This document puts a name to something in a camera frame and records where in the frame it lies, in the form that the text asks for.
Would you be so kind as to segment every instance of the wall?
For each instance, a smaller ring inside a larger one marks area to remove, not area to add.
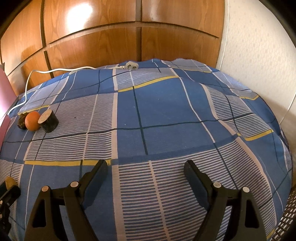
[[[33,69],[191,58],[216,66],[224,0],[32,0],[0,40],[16,94]],[[34,87],[62,72],[33,73]]]
[[[263,97],[296,157],[296,48],[259,0],[226,0],[217,68]]]

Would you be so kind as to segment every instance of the silver screw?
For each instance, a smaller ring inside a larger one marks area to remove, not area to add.
[[[70,184],[71,187],[75,188],[78,186],[78,182],[74,181],[74,182],[71,182]]]
[[[221,183],[219,183],[219,182],[214,182],[213,185],[215,188],[220,188],[222,186]]]
[[[247,187],[243,187],[242,189],[243,189],[244,192],[249,192],[250,191],[250,189],[247,188]]]
[[[44,186],[41,190],[42,190],[43,192],[46,192],[48,189],[49,189],[48,186]]]

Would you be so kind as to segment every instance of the bed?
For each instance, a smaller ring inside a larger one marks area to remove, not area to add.
[[[191,159],[212,181],[251,189],[269,240],[293,171],[288,142],[264,100],[194,60],[152,59],[139,62],[138,70],[113,69],[125,63],[48,80],[29,90],[28,102],[10,114],[0,181],[12,176],[21,189],[11,206],[10,236],[24,239],[43,186],[66,187],[104,159],[107,178],[86,210],[99,240],[192,240],[206,211],[183,173]],[[48,108],[59,119],[52,133],[17,127],[20,113]],[[217,240],[223,240],[230,211]]]

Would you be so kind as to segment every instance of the orange fruit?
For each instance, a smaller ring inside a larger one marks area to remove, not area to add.
[[[40,114],[37,111],[30,112],[25,119],[26,128],[29,131],[37,131],[40,128],[40,124],[38,124],[39,118]]]

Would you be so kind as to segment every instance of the wooden panel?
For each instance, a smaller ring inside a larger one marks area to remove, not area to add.
[[[33,69],[41,71],[48,70],[43,51],[31,56],[24,64],[18,66],[11,74],[8,75],[8,79],[16,95],[25,91],[27,78]],[[41,74],[37,72],[32,73],[28,89],[33,88],[49,79],[51,79],[50,74]]]
[[[195,28],[222,37],[224,0],[143,0],[142,20]]]
[[[47,43],[82,29],[135,21],[136,0],[45,0]]]
[[[6,74],[42,48],[40,9],[41,0],[32,0],[16,16],[1,38],[1,55]]]
[[[215,67],[221,40],[207,34],[178,26],[143,27],[142,61],[159,58],[194,59]]]
[[[52,69],[99,67],[136,60],[136,28],[111,28],[47,48]]]

